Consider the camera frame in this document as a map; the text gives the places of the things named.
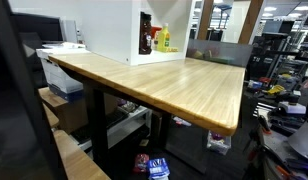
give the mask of black table leg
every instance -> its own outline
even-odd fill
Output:
[[[159,135],[159,146],[161,148],[165,148],[168,138],[168,130],[170,127],[172,115],[170,113],[162,113],[162,122],[160,127],[160,135]]]
[[[205,174],[206,166],[202,163],[195,161],[190,154],[186,154],[182,152],[181,149],[174,147],[172,144],[168,143],[168,131],[170,122],[172,119],[172,115],[170,113],[162,114],[162,122],[160,127],[160,135],[159,135],[159,146],[164,149],[167,153],[173,155],[178,160],[182,161],[184,164],[193,168],[194,170],[200,172],[201,174]]]
[[[84,96],[91,132],[93,159],[103,171],[108,173],[109,151],[107,143],[104,93],[84,84]]]

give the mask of standing desk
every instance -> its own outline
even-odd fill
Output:
[[[49,59],[84,85],[94,161],[105,172],[109,157],[104,93],[162,112],[159,145],[163,148],[172,114],[224,136],[236,130],[244,68],[189,58],[128,66],[93,53]],[[179,149],[167,150],[193,164]]]

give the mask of white box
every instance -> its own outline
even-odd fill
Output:
[[[192,0],[84,0],[82,31],[89,51],[128,65],[185,58],[194,13]],[[170,46],[179,52],[139,55],[140,13],[152,15],[152,26],[169,24]]]
[[[50,90],[71,102],[83,95],[82,83],[69,77],[55,62],[48,59],[51,54],[90,53],[85,49],[37,49],[37,56],[41,58],[44,73]]]

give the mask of wooden table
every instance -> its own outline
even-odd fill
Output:
[[[100,103],[104,92],[165,112],[159,138],[162,147],[171,114],[225,136],[236,130],[244,68],[195,59],[127,66],[93,53],[49,59],[84,84],[94,161],[103,170],[102,163],[108,161],[106,121],[100,120],[105,119],[104,103]],[[189,162],[191,157],[183,160]]]
[[[110,179],[64,131],[55,131],[54,138],[69,180]]]

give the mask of wooden post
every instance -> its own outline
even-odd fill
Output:
[[[246,19],[242,28],[239,44],[248,44],[252,36],[254,26],[256,24],[258,15],[261,11],[264,0],[251,0]]]
[[[213,13],[214,0],[205,0],[202,10],[201,22],[198,29],[197,39],[206,40],[207,28],[210,27],[211,17]]]

